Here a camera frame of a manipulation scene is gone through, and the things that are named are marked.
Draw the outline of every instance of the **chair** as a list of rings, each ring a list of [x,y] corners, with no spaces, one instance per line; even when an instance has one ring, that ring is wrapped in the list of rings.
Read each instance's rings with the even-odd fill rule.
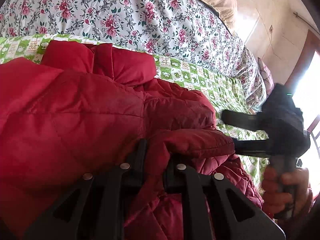
[[[319,155],[319,158],[320,158],[320,149],[319,149],[319,145],[317,144],[317,141],[316,141],[320,136],[320,131],[318,132],[318,134],[316,136],[313,134],[313,130],[316,128],[316,126],[319,124],[319,122],[320,122],[320,114],[317,115],[317,117],[314,119],[314,121],[309,126],[307,131],[310,132],[311,137],[313,138],[313,141],[316,144],[316,148],[317,148],[318,155]]]

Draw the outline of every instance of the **wall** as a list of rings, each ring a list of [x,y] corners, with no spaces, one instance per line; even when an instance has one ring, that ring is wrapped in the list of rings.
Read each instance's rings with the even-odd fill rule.
[[[293,14],[311,20],[301,0],[237,0],[237,33],[247,48],[284,84],[301,54],[308,26]]]

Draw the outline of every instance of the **red jacket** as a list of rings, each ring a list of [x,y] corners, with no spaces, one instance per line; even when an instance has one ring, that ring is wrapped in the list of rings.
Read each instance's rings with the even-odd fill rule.
[[[170,152],[201,173],[223,173],[261,207],[207,98],[155,75],[151,55],[65,41],[51,41],[40,65],[0,65],[0,216],[15,235],[84,173],[121,164],[140,138],[147,180],[126,239],[183,239],[179,195],[162,186]]]

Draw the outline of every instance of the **metal rivet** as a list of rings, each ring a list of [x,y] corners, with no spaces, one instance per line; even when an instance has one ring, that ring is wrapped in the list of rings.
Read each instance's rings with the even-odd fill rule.
[[[187,166],[184,165],[184,164],[182,164],[182,163],[180,163],[180,164],[177,165],[177,169],[178,169],[178,170],[181,170],[181,171],[185,170],[186,167],[187,167]]]
[[[120,168],[123,169],[123,170],[127,170],[130,168],[130,164],[129,163],[122,163],[120,165]]]
[[[92,174],[91,173],[85,173],[85,174],[83,174],[83,176],[82,176],[82,178],[84,179],[84,180],[89,180],[89,179],[92,179]]]
[[[214,174],[214,178],[217,180],[223,180],[224,176],[221,173],[216,173],[216,174]]]

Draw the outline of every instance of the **maroon fabric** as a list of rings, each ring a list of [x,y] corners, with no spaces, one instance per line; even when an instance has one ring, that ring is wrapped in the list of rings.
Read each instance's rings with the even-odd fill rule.
[[[207,98],[153,78],[150,55],[117,50],[52,41],[40,65],[0,65],[0,216],[9,229],[21,238],[82,174],[121,164],[140,138],[146,182],[129,204],[126,239],[183,239],[180,196],[162,185],[171,152],[204,174],[224,173],[261,207]],[[58,59],[66,51],[77,54]]]

